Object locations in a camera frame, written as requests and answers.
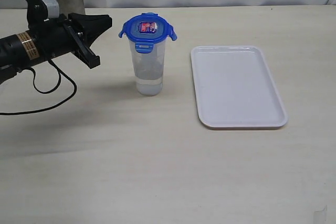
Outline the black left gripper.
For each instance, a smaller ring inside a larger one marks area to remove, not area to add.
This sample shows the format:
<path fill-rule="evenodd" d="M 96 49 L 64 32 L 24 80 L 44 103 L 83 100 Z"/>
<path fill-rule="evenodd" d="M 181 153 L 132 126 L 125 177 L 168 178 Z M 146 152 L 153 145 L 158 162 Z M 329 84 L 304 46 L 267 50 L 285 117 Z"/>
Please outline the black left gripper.
<path fill-rule="evenodd" d="M 93 69 L 100 65 L 100 57 L 90 47 L 111 27 L 109 15 L 70 13 L 66 17 L 62 14 L 37 27 L 36 39 L 46 58 L 57 58 L 70 52 Z"/>

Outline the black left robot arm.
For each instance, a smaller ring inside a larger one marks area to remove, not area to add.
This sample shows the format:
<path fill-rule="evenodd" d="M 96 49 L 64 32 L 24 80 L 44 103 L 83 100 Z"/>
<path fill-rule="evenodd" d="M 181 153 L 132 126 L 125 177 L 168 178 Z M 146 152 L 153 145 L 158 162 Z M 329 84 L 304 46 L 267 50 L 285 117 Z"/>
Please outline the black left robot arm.
<path fill-rule="evenodd" d="M 1 39 L 1 82 L 45 61 L 74 54 L 90 69 L 100 65 L 100 58 L 90 46 L 112 27 L 109 15 L 69 16 L 34 24 L 29 30 Z"/>

